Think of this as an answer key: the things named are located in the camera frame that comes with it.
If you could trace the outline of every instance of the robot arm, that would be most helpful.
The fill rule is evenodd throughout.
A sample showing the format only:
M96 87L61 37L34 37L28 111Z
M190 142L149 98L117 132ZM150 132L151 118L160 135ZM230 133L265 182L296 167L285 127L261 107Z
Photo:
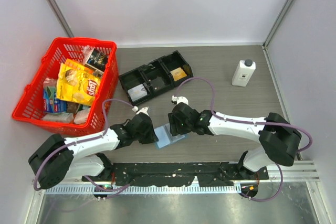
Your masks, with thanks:
M28 162L36 174L44 159L57 148L100 135L102 132L81 137L63 138L60 134L54 134L41 145ZM99 139L64 148L59 155L55 155L45 165L38 178L40 186L42 189L48 189L65 178L83 175L99 176L100 179L105 180L110 176L112 167L110 161L98 152L126 147L133 141L139 141L141 144L158 141L152 120L148 115L148 108L142 108L133 119L127 120L123 124L111 126L106 134ZM87 157L96 153L98 153L96 156Z
M289 124L279 114L270 113L266 118L241 118L216 112L217 116L223 118L219 119L210 110L198 113L188 105L185 97L173 97L172 100L176 106L168 118L173 136L189 132L198 135L232 135L261 144L257 149L242 154L237 169L243 178L253 178L258 170L272 163L293 165L301 134L290 128L265 125L267 122Z

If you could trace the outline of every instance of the wood-grain surface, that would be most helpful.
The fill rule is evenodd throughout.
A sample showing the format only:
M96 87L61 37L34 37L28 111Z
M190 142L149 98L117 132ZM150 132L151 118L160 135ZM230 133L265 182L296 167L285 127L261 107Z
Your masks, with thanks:
M216 90L215 110L228 115L260 117L269 112L282 114L275 87L261 46L216 47L164 47L124 48L117 50L119 74L146 64L160 56L178 50L192 67L195 77L203 77L213 83ZM232 76L243 59L256 62L256 71L246 87L232 86ZM154 128L168 122L172 111L171 90L139 107L149 106ZM211 89L207 83L194 80L183 86L179 95L188 98L189 105L202 111L209 109ZM127 101L127 95L118 83L114 98ZM134 112L127 105L112 103L109 124L122 123L132 118ZM187 139L157 150L154 144L131 146L105 152L112 162L214 162L238 161L246 150L257 143L233 136L198 136L190 133Z

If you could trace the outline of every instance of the lay's logo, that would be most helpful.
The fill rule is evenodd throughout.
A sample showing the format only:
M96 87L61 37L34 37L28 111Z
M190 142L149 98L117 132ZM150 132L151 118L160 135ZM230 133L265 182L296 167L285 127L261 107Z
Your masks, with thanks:
M98 84L95 81L89 80L87 82L86 93L92 97L96 95L96 88Z

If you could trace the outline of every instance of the metal floor panel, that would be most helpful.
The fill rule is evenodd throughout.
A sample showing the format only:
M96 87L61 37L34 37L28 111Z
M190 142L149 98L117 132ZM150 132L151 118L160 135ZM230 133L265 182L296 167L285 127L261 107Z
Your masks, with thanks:
M267 198L279 183L260 185L258 198ZM238 194L121 195L106 201L92 201L89 195L45 195L38 224L210 224L210 223L318 223L306 183L284 183L281 194L269 202L252 202Z

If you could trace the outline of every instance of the lay's chip bag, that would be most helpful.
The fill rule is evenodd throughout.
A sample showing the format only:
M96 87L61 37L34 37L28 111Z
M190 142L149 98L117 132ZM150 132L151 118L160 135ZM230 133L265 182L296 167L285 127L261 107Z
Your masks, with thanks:
M64 62L65 65L67 65L68 67L71 67L73 69L77 69L77 70L84 70L85 72L89 73L89 74L93 74L94 71L92 69L89 69L85 66L83 66L81 63L71 60L71 59L66 59L66 61Z
M62 63L58 73L56 97L59 100L91 106L99 85L98 77Z

